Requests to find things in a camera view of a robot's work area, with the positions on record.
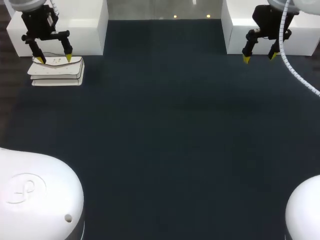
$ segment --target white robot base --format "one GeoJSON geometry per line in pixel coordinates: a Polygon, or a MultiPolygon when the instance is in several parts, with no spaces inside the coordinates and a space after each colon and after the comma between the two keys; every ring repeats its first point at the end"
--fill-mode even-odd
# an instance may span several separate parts
{"type": "Polygon", "coordinates": [[[286,206],[285,222],[286,240],[320,239],[320,176],[294,190],[286,206]]]}
{"type": "Polygon", "coordinates": [[[0,239],[83,240],[79,178],[50,156],[0,148],[0,239]]]}
{"type": "Polygon", "coordinates": [[[33,86],[80,86],[83,82],[85,62],[82,57],[74,56],[71,61],[64,56],[46,57],[42,64],[33,59],[28,74],[31,75],[33,86]]]}

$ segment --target black floor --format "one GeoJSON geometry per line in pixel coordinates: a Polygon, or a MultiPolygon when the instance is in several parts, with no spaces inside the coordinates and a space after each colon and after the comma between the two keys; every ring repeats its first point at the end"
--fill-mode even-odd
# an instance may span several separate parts
{"type": "Polygon", "coordinates": [[[30,58],[19,58],[7,33],[10,16],[0,4],[0,139],[6,129],[12,107],[31,65],[30,58]]]}
{"type": "Polygon", "coordinates": [[[83,86],[22,89],[1,146],[74,169],[86,239],[283,240],[320,173],[320,99],[279,57],[226,55],[219,20],[110,21],[106,39],[83,86]]]}

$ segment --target cable wrap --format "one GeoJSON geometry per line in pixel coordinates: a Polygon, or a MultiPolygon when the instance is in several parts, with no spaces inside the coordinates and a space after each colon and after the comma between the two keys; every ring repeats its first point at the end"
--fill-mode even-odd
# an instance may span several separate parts
{"type": "Polygon", "coordinates": [[[298,79],[304,86],[306,86],[309,90],[311,90],[314,94],[316,94],[318,97],[320,97],[320,91],[318,91],[314,86],[312,86],[310,83],[308,83],[302,76],[300,76],[296,70],[291,66],[289,63],[285,50],[284,50],[284,29],[285,29],[285,22],[286,17],[288,13],[288,8],[291,0],[287,0],[284,6],[282,18],[281,18],[281,24],[280,24],[280,31],[279,31],[279,47],[280,47],[280,53],[282,60],[285,64],[285,66],[288,68],[288,70],[292,73],[292,75],[298,79]]]}

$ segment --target white box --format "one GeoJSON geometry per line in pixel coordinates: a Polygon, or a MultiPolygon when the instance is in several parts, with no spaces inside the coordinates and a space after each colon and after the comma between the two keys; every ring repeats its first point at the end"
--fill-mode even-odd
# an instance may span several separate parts
{"type": "MultiPolygon", "coordinates": [[[[60,13],[55,28],[58,32],[70,31],[72,54],[103,55],[109,20],[107,0],[55,0],[55,3],[60,13]]],[[[21,12],[15,12],[7,32],[19,57],[28,57],[32,56],[32,51],[21,40],[22,35],[27,32],[21,15],[21,12]]],[[[58,40],[37,39],[36,42],[43,52],[64,55],[64,49],[58,40]]]]}
{"type": "MultiPolygon", "coordinates": [[[[267,0],[223,0],[221,23],[227,54],[242,54],[246,46],[246,34],[259,28],[252,15],[258,5],[267,5],[267,0]]],[[[292,35],[284,42],[287,55],[311,56],[320,40],[320,16],[300,12],[293,18],[289,29],[292,35]]],[[[259,38],[253,54],[267,55],[275,40],[259,38]]]]}

